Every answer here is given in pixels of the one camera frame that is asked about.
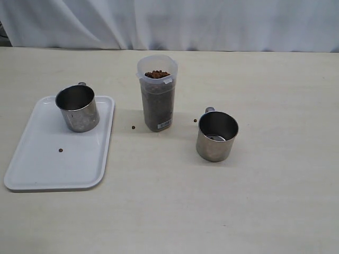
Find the steel mug with kibble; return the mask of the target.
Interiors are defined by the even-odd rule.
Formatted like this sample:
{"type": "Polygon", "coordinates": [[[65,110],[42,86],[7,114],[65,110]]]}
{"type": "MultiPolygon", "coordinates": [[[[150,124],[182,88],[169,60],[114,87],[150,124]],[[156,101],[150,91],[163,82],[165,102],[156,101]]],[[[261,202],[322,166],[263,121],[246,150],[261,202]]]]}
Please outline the steel mug with kibble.
{"type": "Polygon", "coordinates": [[[55,103],[68,128],[73,132],[90,131],[100,121],[95,93],[85,82],[61,90],[55,98],[55,103]]]}

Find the clear plastic tall container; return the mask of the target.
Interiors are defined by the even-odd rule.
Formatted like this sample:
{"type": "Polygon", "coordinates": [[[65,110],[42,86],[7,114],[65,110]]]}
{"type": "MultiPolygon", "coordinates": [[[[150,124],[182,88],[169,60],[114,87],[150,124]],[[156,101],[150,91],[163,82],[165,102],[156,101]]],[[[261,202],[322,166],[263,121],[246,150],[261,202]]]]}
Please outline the clear plastic tall container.
{"type": "Polygon", "coordinates": [[[137,63],[144,120],[153,132],[172,124],[177,72],[177,63],[166,55],[147,56],[137,63]]]}

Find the white plastic tray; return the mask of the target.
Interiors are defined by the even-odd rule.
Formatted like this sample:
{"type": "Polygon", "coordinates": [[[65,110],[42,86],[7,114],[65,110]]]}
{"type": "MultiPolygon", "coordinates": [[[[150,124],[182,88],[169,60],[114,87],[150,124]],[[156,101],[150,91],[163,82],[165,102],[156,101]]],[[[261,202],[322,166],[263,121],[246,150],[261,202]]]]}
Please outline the white plastic tray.
{"type": "Polygon", "coordinates": [[[115,103],[108,96],[96,96],[95,102],[99,124],[76,133],[68,129],[54,96],[40,99],[6,171],[6,188],[63,191],[97,185],[105,173],[115,103]]]}

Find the white curtain backdrop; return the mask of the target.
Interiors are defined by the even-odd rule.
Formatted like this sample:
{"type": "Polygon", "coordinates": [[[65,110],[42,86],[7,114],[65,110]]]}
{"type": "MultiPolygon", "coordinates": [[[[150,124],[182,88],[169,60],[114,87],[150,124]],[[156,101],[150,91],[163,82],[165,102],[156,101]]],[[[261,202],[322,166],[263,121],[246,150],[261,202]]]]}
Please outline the white curtain backdrop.
{"type": "Polygon", "coordinates": [[[338,1],[1,1],[15,47],[338,52],[338,1]]]}

